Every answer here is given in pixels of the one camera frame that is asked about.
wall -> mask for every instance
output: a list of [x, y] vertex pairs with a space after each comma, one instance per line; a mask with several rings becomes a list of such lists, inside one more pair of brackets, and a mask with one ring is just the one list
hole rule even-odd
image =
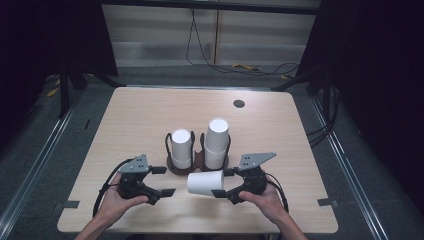
[[[319, 0], [229, 2], [302, 7], [320, 4]], [[191, 10], [104, 5], [103, 11], [118, 67], [189, 64], [186, 52]], [[274, 13], [194, 12], [204, 54], [216, 64], [300, 62], [315, 19]], [[194, 28], [189, 58], [204, 63]]]

human hand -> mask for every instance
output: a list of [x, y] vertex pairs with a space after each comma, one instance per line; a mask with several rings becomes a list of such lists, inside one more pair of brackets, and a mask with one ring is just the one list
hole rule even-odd
[[278, 226], [281, 234], [284, 236], [284, 239], [307, 239], [299, 226], [297, 226], [296, 222], [284, 209], [277, 190], [271, 184], [268, 183], [266, 185], [266, 189], [262, 195], [255, 195], [251, 192], [242, 191], [239, 193], [239, 197], [248, 202], [254, 203], [265, 215], [265, 217]]
[[146, 196], [123, 199], [117, 190], [120, 179], [121, 174], [117, 173], [110, 184], [111, 186], [105, 193], [99, 211], [94, 216], [94, 218], [102, 220], [107, 225], [107, 228], [118, 221], [128, 209], [146, 203], [149, 200]]
[[274, 224], [277, 224], [278, 219], [282, 215], [288, 214], [286, 210], [284, 210], [277, 190], [271, 184], [266, 185], [266, 189], [262, 195], [255, 195], [251, 192], [242, 191], [239, 193], [239, 197], [243, 200], [255, 204], [265, 215], [265, 217], [267, 217]]
[[99, 211], [78, 234], [76, 239], [97, 239], [103, 231], [118, 221], [128, 209], [149, 201], [146, 196], [123, 199], [117, 191], [120, 179], [121, 174], [117, 173], [110, 184], [112, 186], [105, 193]]

gray carpet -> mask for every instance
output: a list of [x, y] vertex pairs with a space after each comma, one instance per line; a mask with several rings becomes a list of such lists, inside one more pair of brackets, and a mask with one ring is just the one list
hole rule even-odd
[[[282, 67], [287, 71], [291, 67]], [[271, 72], [275, 66], [263, 66]], [[121, 68], [117, 81], [133, 85], [247, 87], [264, 88], [284, 83], [279, 75], [250, 76], [220, 73], [208, 66]], [[61, 233], [57, 222], [61, 211], [57, 203], [67, 200], [74, 181], [100, 124], [113, 88], [94, 77], [87, 77], [89, 85], [75, 108], [58, 145], [35, 185], [9, 239], [73, 239], [75, 234]], [[307, 84], [291, 87], [305, 132], [321, 127], [313, 105], [306, 95]], [[45, 97], [51, 89], [46, 84], [34, 110], [28, 116], [22, 131], [10, 141], [1, 154], [0, 209], [3, 211], [19, 188], [35, 161], [60, 112], [60, 97]], [[401, 186], [375, 157], [368, 144], [360, 137], [349, 113], [341, 104], [335, 132], [351, 161], [365, 192], [377, 211], [389, 239], [424, 239], [424, 221]], [[330, 144], [324, 139], [313, 148], [324, 185], [330, 199], [338, 206], [334, 212], [339, 223], [335, 234], [308, 234], [311, 239], [374, 239], [363, 214], [349, 188]], [[102, 239], [126, 239], [128, 235], [106, 233]]]

wooden table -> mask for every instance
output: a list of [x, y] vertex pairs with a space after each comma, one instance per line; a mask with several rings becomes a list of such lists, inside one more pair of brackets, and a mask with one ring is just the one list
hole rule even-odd
[[[235, 100], [245, 103], [234, 106]], [[118, 88], [75, 182], [69, 200], [76, 209], [64, 209], [58, 222], [63, 232], [79, 232], [91, 219], [98, 190], [123, 160], [145, 153], [150, 165], [166, 166], [166, 134], [186, 128], [199, 138], [210, 119], [223, 117], [230, 124], [230, 168], [244, 153], [276, 152], [262, 164], [273, 174], [287, 196], [290, 214], [307, 233], [333, 233], [338, 224], [306, 138], [293, 98], [288, 93], [247, 90]], [[130, 209], [108, 231], [131, 233], [275, 233], [278, 228], [251, 203], [233, 205], [227, 199], [189, 194], [187, 176], [167, 171], [149, 174], [146, 185], [176, 188], [172, 198], [155, 206]], [[225, 189], [242, 183], [239, 176], [225, 177]]]

